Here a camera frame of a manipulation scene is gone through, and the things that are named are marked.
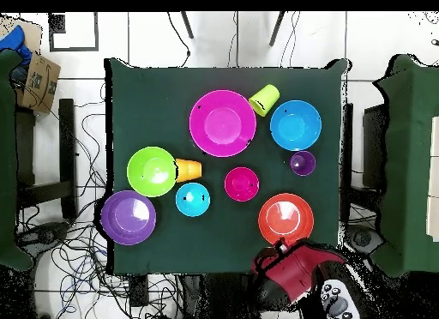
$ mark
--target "table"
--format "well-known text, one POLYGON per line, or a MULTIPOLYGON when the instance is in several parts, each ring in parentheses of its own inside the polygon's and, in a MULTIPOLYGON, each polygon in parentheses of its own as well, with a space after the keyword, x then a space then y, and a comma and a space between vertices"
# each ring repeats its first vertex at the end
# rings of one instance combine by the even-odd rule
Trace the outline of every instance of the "table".
POLYGON ((175 158, 200 161, 203 176, 197 182, 211 195, 209 210, 194 219, 175 206, 178 184, 164 196, 151 198, 157 211, 155 231, 134 246, 114 244, 114 251, 109 241, 113 252, 109 269, 114 274, 248 272, 257 252, 268 245, 257 225, 259 210, 281 192, 297 194, 310 204, 315 218, 311 240, 336 245, 340 78, 346 69, 345 60, 333 61, 325 69, 137 69, 106 59, 106 99, 111 99, 105 112, 108 183, 95 212, 98 229, 102 231, 99 211, 105 198, 131 189, 126 177, 129 158, 146 146, 163 147, 175 158), (274 110, 267 117, 257 116, 254 139, 234 157, 204 154, 190 138, 189 113, 203 94, 231 89, 250 97, 268 83, 280 91, 274 108, 302 99, 321 113, 322 133, 310 149, 317 166, 308 177, 292 173, 288 165, 292 152, 273 141, 269 121, 274 110), (224 178, 236 166, 252 168, 260 179, 260 190, 249 202, 234 202, 224 191, 224 178))
POLYGON ((372 254, 389 276, 407 271, 439 272, 439 243, 426 234, 431 119, 439 115, 439 69, 408 55, 393 59, 376 85, 386 97, 387 188, 380 203, 379 231, 386 243, 372 254))

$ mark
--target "tiled floor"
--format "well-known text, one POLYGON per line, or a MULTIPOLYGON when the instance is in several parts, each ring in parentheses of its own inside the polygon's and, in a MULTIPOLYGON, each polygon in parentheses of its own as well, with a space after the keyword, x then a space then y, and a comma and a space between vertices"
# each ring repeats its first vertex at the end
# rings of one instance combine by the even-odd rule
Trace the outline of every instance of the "tiled floor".
MULTIPOLYGON (((423 63, 431 64, 439 59, 439 47, 431 44, 433 39, 439 39, 439 24, 435 12, 288 12, 280 26, 276 43, 273 47, 268 41, 273 31, 277 12, 239 12, 239 66, 260 67, 280 66, 282 53, 286 42, 292 33, 292 20, 296 23, 300 15, 295 36, 292 35, 286 47, 282 65, 293 67, 324 67, 335 58, 347 57, 352 61, 352 69, 347 76, 347 98, 354 104, 353 132, 353 170, 363 170, 362 156, 362 116, 364 108, 383 102, 372 81, 384 75, 389 59, 398 53, 413 53, 423 63)), ((105 113, 104 105, 85 105, 99 103, 101 88, 104 83, 103 59, 118 57, 132 66, 138 67, 168 67, 181 65, 186 58, 186 50, 171 28, 166 13, 98 13, 99 50, 98 51, 56 51, 50 52, 48 15, 20 15, 23 20, 33 21, 43 28, 41 54, 61 65, 60 80, 57 86, 56 99, 52 110, 57 113, 60 98, 73 98, 78 107, 75 108, 76 134, 94 157, 95 169, 105 175, 105 123, 101 114, 105 113), (92 135, 97 143, 82 129, 84 118, 85 130, 92 135)), ((171 17, 183 41, 191 51, 186 66, 188 67, 225 67, 229 58, 231 40, 235 33, 233 12, 188 12, 194 39, 189 39, 179 13, 171 17)), ((66 34, 55 34, 56 47, 60 46, 92 46, 93 45, 93 16, 90 13, 72 15, 66 14, 66 34)), ((230 65, 236 65, 236 40, 233 42, 230 54, 230 65)), ((52 115, 37 115, 34 143, 34 173, 36 182, 49 183, 59 179, 58 171, 58 123, 52 115)), ((78 148, 77 183, 79 204, 100 197, 103 189, 82 187, 89 175, 87 156, 78 148)), ((361 174, 352 174, 353 183, 361 185, 361 174)), ((34 213, 35 208, 25 212, 25 218, 34 213)), ((36 224, 50 220, 61 220, 59 201, 47 202, 40 205, 40 214, 33 219, 36 224)), ((80 217, 80 222, 93 219, 93 207, 88 208, 80 217)), ((69 251, 70 257, 80 256, 77 251, 69 251)), ((78 268, 78 259, 73 268, 78 268)), ((57 265, 72 274, 72 268, 63 259, 61 250, 54 250, 43 255, 39 262, 36 279, 36 301, 40 312, 49 312, 55 316, 63 303, 60 289, 69 288, 70 279, 61 282, 65 276, 57 265)), ((152 276, 150 284, 160 280, 152 276)), ((151 298, 157 298, 157 293, 151 293, 151 298)), ((117 307, 116 300, 110 295, 101 297, 94 292, 78 294, 71 305, 75 312, 64 314, 61 319, 85 319, 87 311, 93 304, 87 319, 128 319, 117 307)), ((173 315, 175 307, 168 304, 169 314, 173 315)), ((140 309, 133 309, 133 316, 140 309)), ((141 316, 148 311, 154 313, 154 308, 142 310, 141 316)), ((282 312, 264 313, 263 319, 298 319, 297 314, 282 312)))

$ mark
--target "small purple bowl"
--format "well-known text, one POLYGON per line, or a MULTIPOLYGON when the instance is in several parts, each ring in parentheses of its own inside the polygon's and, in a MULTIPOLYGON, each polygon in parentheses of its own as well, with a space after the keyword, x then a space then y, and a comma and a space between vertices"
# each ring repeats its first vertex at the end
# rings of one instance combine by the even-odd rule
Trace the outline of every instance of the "small purple bowl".
POLYGON ((316 158, 309 151, 297 151, 290 158, 290 167, 301 177, 310 175, 316 168, 316 158))
POLYGON ((139 244, 153 233, 155 208, 145 196, 123 190, 105 201, 100 213, 104 231, 118 244, 139 244))

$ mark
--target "red plate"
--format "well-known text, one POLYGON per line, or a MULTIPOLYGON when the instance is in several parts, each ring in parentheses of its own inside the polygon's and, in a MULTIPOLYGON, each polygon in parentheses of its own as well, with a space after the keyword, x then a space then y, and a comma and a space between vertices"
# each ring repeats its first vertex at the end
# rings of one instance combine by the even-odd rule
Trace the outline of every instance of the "red plate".
POLYGON ((284 238, 288 245, 300 238, 307 238, 314 226, 310 205, 301 197, 282 193, 271 197, 259 212, 259 229, 271 244, 284 238))

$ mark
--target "cup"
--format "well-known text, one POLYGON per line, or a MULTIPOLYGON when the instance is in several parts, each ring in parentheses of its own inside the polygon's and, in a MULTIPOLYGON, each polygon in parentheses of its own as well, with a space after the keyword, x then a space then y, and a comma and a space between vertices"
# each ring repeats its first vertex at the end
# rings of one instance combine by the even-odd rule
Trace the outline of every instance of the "cup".
POLYGON ((316 158, 309 151, 297 151, 290 158, 290 167, 301 177, 310 175, 316 168, 316 158))
POLYGON ((279 99, 279 96, 278 89, 271 84, 267 84, 261 91, 249 99, 249 103, 254 112, 265 117, 279 99))
POLYGON ((198 161, 175 159, 177 164, 177 183, 197 179, 201 176, 201 163, 198 161))

